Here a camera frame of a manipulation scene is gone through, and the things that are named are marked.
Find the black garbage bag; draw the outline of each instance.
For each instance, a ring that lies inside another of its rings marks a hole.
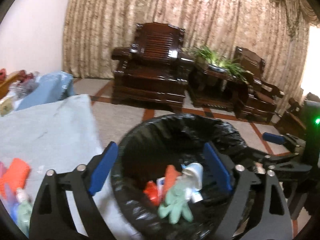
[[[233,156],[247,147],[239,132],[228,122],[194,114],[172,114],[143,122],[127,133],[111,171],[116,201],[124,217],[146,239],[205,239],[219,225],[230,196],[217,190],[202,155],[204,143],[212,141],[220,153]],[[164,176],[167,165],[181,171],[181,164],[203,165],[204,200],[189,202],[192,223],[183,218],[169,224],[160,219],[157,207],[143,193],[146,183]]]

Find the chair backrest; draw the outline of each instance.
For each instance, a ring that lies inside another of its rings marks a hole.
[[[162,23],[137,24],[131,46],[134,58],[145,63],[172,64],[183,45],[184,29]]]
[[[233,58],[235,62],[239,63],[245,70],[252,72],[255,78],[261,80],[266,63],[257,54],[237,46]]]

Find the blue cloth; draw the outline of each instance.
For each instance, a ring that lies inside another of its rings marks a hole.
[[[40,78],[39,86],[22,100],[16,111],[57,102],[74,95],[72,75],[63,71],[50,73]]]

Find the orange object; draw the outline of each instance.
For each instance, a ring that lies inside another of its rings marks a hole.
[[[154,205],[158,206],[160,204],[157,185],[152,180],[147,183],[143,193],[149,197]]]
[[[165,198],[165,195],[167,194],[168,190],[176,183],[176,179],[178,176],[180,176],[181,173],[176,171],[176,168],[173,165],[168,165],[165,170],[164,175],[164,186],[163,186],[163,194],[162,198]]]
[[[12,192],[16,192],[17,188],[24,188],[27,177],[30,173],[29,165],[19,158],[14,158],[10,167],[0,179],[0,193],[6,198],[4,192],[4,184],[7,183],[10,186]]]

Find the green rubber glove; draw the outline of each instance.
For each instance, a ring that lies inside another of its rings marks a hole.
[[[161,219],[169,215],[169,223],[176,224],[182,215],[185,220],[193,221],[193,215],[185,199],[186,187],[187,184],[180,180],[168,190],[165,201],[160,204],[158,209],[158,215]]]

